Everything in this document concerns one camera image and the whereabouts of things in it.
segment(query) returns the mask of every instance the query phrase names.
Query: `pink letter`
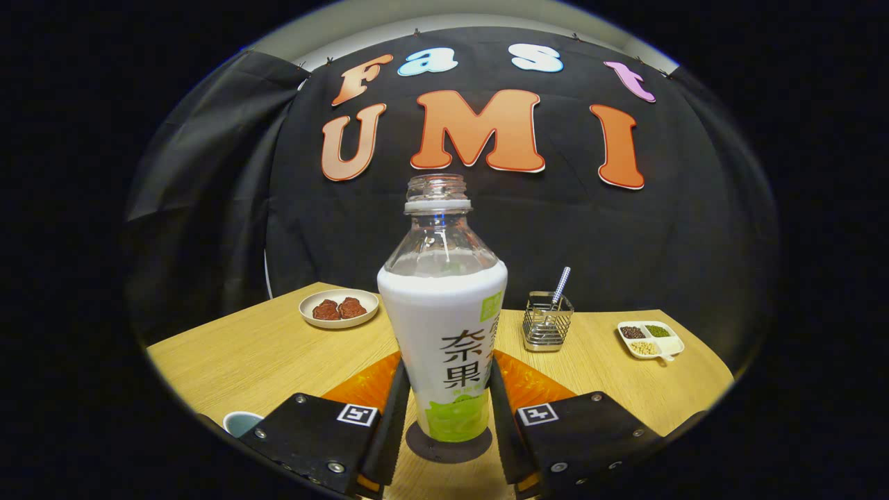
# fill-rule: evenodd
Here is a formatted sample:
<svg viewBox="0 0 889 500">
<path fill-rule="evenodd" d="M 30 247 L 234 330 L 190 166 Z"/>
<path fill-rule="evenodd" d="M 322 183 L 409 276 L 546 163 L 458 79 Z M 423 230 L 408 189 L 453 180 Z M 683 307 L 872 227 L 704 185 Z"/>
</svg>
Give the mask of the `pink letter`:
<svg viewBox="0 0 889 500">
<path fill-rule="evenodd" d="M 654 94 L 646 92 L 645 89 L 642 88 L 642 85 L 639 84 L 639 82 L 644 82 L 642 77 L 630 71 L 626 64 L 606 62 L 605 65 L 617 73 L 617 76 L 621 78 L 623 85 L 627 87 L 630 92 L 634 93 L 636 97 L 643 101 L 654 102 Z"/>
</svg>

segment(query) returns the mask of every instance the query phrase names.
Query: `food on plate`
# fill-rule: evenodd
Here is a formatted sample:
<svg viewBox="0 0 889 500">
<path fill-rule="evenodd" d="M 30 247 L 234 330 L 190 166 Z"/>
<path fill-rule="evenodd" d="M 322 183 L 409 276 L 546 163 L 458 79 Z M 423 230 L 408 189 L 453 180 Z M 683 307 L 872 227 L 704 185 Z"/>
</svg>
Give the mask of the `food on plate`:
<svg viewBox="0 0 889 500">
<path fill-rule="evenodd" d="M 318 304 L 318 306 L 312 310 L 312 318 L 326 320 L 340 319 L 340 312 L 337 310 L 336 302 L 330 299 L 324 299 L 323 302 Z"/>
<path fill-rule="evenodd" d="M 367 313 L 367 309 L 355 297 L 346 297 L 337 308 L 337 311 L 343 319 L 356 318 Z"/>
<path fill-rule="evenodd" d="M 621 333 L 624 337 L 628 339 L 644 339 L 645 334 L 642 333 L 637 327 L 623 327 L 621 328 Z"/>
<path fill-rule="evenodd" d="M 669 331 L 666 328 L 657 327 L 655 325 L 645 325 L 648 331 L 656 337 L 669 337 Z"/>
<path fill-rule="evenodd" d="M 653 355 L 658 353 L 658 349 L 650 342 L 633 342 L 629 345 L 629 348 L 639 354 Z"/>
</svg>

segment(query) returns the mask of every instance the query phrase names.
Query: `straw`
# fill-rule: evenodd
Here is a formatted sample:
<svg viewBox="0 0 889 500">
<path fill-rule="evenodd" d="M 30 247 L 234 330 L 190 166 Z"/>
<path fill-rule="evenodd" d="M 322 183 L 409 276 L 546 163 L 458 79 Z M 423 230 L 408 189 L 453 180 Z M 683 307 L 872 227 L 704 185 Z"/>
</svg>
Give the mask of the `straw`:
<svg viewBox="0 0 889 500">
<path fill-rule="evenodd" d="M 558 300 L 562 298 L 562 290 L 565 289 L 565 282 L 568 281 L 568 275 L 571 274 L 571 268 L 565 266 L 562 270 L 562 277 L 558 280 L 558 286 L 556 287 L 556 292 L 553 294 L 553 305 L 552 310 L 556 309 L 556 304 Z"/>
</svg>

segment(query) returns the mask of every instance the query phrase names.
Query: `red beans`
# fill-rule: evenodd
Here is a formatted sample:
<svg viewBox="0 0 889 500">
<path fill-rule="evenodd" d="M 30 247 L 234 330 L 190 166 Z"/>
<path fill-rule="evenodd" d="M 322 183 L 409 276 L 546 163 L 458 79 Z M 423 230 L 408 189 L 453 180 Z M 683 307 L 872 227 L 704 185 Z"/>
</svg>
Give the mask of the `red beans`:
<svg viewBox="0 0 889 500">
<path fill-rule="evenodd" d="M 644 339 L 645 334 L 642 333 L 637 327 L 623 327 L 621 328 L 621 333 L 624 337 L 628 339 Z"/>
</svg>

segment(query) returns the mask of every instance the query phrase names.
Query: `clear plastic bottle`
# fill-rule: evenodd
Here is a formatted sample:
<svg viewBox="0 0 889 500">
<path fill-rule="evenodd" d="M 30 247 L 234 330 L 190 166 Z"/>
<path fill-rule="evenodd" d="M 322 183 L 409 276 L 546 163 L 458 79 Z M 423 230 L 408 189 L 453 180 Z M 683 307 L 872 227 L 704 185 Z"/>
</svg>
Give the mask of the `clear plastic bottle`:
<svg viewBox="0 0 889 500">
<path fill-rule="evenodd" d="M 488 424 L 493 340 L 506 265 L 469 228 L 461 175 L 408 182 L 411 230 L 377 274 L 417 402 L 420 428 L 461 442 Z"/>
</svg>

